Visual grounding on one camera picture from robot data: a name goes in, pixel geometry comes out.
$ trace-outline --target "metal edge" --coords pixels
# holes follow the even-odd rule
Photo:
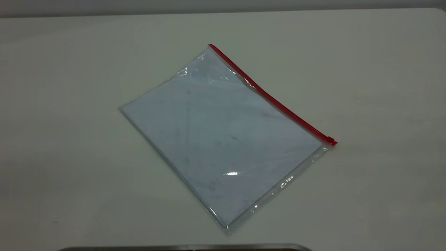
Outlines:
[[[207,249],[294,249],[312,251],[299,244],[240,244],[240,245],[177,245],[177,246],[121,246],[121,247],[67,247],[59,251],[165,251]]]

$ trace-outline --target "table surface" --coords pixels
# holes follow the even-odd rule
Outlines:
[[[0,243],[445,250],[446,13],[0,20]],[[213,43],[339,144],[226,236],[118,107]]]

